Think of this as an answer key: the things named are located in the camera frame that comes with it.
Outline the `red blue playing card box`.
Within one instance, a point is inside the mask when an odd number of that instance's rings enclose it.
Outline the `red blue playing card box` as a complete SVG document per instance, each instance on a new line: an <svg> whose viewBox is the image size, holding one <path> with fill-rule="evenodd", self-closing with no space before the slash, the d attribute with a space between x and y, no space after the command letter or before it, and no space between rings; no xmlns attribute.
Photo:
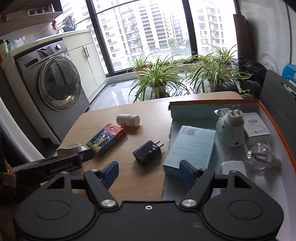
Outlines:
<svg viewBox="0 0 296 241"><path fill-rule="evenodd" d="M99 156L105 155L122 137L125 131L120 126L108 123L87 143L87 147L92 149Z"/></svg>

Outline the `teal white paper box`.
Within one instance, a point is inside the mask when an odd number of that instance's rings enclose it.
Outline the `teal white paper box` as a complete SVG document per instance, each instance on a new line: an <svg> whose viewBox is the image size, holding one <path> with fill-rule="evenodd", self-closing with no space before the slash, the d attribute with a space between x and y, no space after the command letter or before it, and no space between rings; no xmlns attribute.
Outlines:
<svg viewBox="0 0 296 241"><path fill-rule="evenodd" d="M207 169L215 143L216 131L181 126L163 163L166 175L180 177L180 162L186 160L196 169Z"/></svg>

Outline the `black power adapter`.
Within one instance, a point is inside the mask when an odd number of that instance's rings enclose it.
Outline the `black power adapter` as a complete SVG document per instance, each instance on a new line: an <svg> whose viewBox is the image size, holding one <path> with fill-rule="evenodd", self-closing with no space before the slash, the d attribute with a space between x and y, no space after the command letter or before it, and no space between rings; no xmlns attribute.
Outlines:
<svg viewBox="0 0 296 241"><path fill-rule="evenodd" d="M145 165L162 154L161 147L163 145L163 143L160 143L160 140L156 142L148 140L146 143L133 151L133 155L140 164Z"/></svg>

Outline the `white cup-shaped adapter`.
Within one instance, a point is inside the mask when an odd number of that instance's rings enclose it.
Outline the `white cup-shaped adapter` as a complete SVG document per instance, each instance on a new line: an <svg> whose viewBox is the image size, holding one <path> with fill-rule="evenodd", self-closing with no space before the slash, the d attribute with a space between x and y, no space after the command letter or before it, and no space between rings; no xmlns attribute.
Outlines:
<svg viewBox="0 0 296 241"><path fill-rule="evenodd" d="M59 158L65 158L71 155L75 155L82 151L82 146L79 143L72 143L67 146L60 147L56 150Z"/></svg>

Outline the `white square charger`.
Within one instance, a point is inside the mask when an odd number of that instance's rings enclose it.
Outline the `white square charger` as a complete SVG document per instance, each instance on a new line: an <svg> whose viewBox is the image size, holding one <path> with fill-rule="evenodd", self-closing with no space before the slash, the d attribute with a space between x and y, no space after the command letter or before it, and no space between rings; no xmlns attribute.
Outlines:
<svg viewBox="0 0 296 241"><path fill-rule="evenodd" d="M228 175L230 171L239 171L246 176L246 168L243 161L225 161L221 164L221 174Z"/></svg>

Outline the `white round plug device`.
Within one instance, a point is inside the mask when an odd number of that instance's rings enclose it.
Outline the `white round plug device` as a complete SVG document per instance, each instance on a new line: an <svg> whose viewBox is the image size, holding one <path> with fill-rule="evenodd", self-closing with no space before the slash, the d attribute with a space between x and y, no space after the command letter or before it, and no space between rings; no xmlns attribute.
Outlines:
<svg viewBox="0 0 296 241"><path fill-rule="evenodd" d="M219 118L216 129L222 141L229 147L238 147L244 143L243 112L239 109L229 110Z"/></svg>

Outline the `clear plastic bulb object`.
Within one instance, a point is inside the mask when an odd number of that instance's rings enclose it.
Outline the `clear plastic bulb object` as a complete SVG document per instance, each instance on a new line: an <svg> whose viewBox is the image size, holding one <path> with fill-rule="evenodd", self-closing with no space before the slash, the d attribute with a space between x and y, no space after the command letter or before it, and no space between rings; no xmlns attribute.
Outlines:
<svg viewBox="0 0 296 241"><path fill-rule="evenodd" d="M279 167L281 161L275 156L269 144L256 143L246 154L246 162L255 170Z"/></svg>

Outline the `grey washing machine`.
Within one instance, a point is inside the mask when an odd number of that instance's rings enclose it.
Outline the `grey washing machine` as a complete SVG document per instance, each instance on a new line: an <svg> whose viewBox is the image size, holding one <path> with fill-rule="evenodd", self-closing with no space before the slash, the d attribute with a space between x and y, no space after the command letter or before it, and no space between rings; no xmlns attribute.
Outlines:
<svg viewBox="0 0 296 241"><path fill-rule="evenodd" d="M41 138L58 145L89 107L80 75L62 39L14 57L31 98L25 112Z"/></svg>

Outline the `black dumbbell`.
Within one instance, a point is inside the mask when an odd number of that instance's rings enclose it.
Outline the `black dumbbell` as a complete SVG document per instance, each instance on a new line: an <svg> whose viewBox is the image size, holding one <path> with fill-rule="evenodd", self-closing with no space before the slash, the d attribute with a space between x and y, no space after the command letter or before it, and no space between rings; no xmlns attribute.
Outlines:
<svg viewBox="0 0 296 241"><path fill-rule="evenodd" d="M233 92L239 92L238 87L235 82L226 82L219 86L219 91L233 91Z"/></svg>
<svg viewBox="0 0 296 241"><path fill-rule="evenodd" d="M241 90L239 90L239 94L246 96L247 98L255 98L259 99L262 91L262 87L256 81L247 80L243 82Z"/></svg>

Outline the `spider plant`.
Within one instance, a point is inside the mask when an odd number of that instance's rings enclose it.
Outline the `spider plant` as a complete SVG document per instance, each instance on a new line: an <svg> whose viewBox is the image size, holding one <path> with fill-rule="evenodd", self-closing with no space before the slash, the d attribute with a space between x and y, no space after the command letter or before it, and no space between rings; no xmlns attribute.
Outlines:
<svg viewBox="0 0 296 241"><path fill-rule="evenodd" d="M217 92L223 84L247 80L250 73L241 72L231 62L220 57L208 56L198 60L186 76L189 85L197 93Z"/></svg>
<svg viewBox="0 0 296 241"><path fill-rule="evenodd" d="M226 47L218 47L210 45L212 50L210 51L211 58L219 64L232 65L235 59L235 54L237 52L237 44L233 45L230 49Z"/></svg>
<svg viewBox="0 0 296 241"><path fill-rule="evenodd" d="M154 63L137 71L129 92L134 93L133 102L189 94L184 77L180 76L181 70L184 70L182 59L166 57L162 60L158 57Z"/></svg>
<svg viewBox="0 0 296 241"><path fill-rule="evenodd" d="M139 56L137 59L131 61L130 65L128 66L127 72L141 72L150 64L151 61L148 60L148 57Z"/></svg>

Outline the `front left spider plant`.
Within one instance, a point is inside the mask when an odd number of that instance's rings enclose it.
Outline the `front left spider plant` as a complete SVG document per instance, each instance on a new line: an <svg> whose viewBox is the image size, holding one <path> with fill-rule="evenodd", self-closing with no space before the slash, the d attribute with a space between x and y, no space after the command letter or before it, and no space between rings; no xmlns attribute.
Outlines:
<svg viewBox="0 0 296 241"><path fill-rule="evenodd" d="M162 60L158 57L154 63L137 71L129 92L134 93L133 102L189 94L184 77L180 76L181 70L184 70L182 59L166 57Z"/></svg>

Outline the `front right spider plant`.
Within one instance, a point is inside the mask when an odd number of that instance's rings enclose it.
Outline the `front right spider plant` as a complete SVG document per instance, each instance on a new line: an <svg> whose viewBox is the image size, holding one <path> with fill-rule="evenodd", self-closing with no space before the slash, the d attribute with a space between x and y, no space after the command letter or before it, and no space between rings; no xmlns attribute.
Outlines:
<svg viewBox="0 0 296 241"><path fill-rule="evenodd" d="M186 76L189 85L197 93L217 92L223 84L247 80L250 73L241 72L231 62L220 57L208 56L198 60Z"/></svg>

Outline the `grey folding chair back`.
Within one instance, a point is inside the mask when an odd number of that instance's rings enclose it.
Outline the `grey folding chair back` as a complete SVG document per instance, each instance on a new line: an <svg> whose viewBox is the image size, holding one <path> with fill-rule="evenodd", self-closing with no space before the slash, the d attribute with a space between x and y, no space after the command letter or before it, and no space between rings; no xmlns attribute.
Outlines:
<svg viewBox="0 0 296 241"><path fill-rule="evenodd" d="M284 86L286 82L277 73L267 70L260 101L283 135L295 138L295 95Z"/></svg>

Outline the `back right spider plant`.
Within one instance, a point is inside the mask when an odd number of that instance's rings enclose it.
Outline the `back right spider plant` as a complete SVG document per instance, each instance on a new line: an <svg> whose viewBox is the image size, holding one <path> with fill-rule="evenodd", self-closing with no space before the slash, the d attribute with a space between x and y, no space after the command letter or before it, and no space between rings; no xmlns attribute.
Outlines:
<svg viewBox="0 0 296 241"><path fill-rule="evenodd" d="M230 49L226 47L218 47L210 45L212 50L210 51L211 58L219 64L232 65L235 59L235 54L237 52L237 44L233 45Z"/></svg>

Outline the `white fan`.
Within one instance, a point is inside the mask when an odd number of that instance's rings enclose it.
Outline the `white fan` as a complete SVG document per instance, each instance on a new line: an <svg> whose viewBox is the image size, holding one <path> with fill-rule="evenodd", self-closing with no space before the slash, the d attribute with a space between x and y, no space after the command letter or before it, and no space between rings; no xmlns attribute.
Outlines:
<svg viewBox="0 0 296 241"><path fill-rule="evenodd" d="M275 59L273 58L273 56L271 56L268 53L263 53L260 56L260 64L263 65L267 70L272 70L273 72L279 74L279 70L278 70L278 65L275 61Z"/></svg>

